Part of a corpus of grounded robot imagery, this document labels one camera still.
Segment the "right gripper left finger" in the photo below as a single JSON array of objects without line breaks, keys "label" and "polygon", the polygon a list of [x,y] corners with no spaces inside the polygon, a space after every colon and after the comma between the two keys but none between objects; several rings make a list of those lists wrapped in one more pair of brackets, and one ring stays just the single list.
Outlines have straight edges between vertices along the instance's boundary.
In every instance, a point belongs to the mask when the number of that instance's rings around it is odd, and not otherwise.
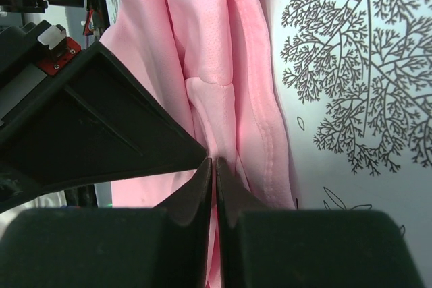
[{"label": "right gripper left finger", "polygon": [[192,178],[156,209],[162,227],[153,283],[155,287],[204,287],[207,268],[213,164],[205,159]]}]

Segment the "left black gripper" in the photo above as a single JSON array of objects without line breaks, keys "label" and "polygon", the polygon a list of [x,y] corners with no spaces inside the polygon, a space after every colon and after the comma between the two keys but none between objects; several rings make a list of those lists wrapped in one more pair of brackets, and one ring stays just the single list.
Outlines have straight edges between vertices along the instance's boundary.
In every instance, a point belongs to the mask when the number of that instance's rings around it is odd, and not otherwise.
[{"label": "left black gripper", "polygon": [[82,73],[82,50],[46,21],[1,33],[1,131],[38,125],[75,132],[82,111],[67,94]]}]

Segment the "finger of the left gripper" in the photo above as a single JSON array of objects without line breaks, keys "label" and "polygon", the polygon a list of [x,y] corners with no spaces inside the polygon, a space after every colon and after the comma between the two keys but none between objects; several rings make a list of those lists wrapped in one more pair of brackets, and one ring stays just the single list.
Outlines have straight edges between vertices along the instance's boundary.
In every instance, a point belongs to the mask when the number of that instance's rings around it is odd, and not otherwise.
[{"label": "finger of the left gripper", "polygon": [[206,150],[101,43],[1,87],[1,210],[51,192],[196,169]]}]

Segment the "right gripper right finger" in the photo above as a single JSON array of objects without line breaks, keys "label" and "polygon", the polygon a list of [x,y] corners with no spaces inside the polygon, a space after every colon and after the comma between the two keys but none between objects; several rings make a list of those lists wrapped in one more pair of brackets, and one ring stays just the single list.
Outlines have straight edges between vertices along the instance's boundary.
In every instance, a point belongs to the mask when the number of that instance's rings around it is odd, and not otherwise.
[{"label": "right gripper right finger", "polygon": [[252,287],[246,230],[241,222],[245,212],[266,210],[267,206],[244,187],[221,157],[216,160],[216,194],[222,285]]}]

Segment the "pink t shirt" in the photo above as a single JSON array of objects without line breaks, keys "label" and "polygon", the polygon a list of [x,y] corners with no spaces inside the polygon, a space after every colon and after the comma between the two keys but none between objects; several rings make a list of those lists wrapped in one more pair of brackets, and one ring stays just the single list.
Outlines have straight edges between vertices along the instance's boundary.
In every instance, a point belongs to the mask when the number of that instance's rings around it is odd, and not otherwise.
[{"label": "pink t shirt", "polygon": [[101,41],[255,196],[294,207],[260,0],[120,0]]}]

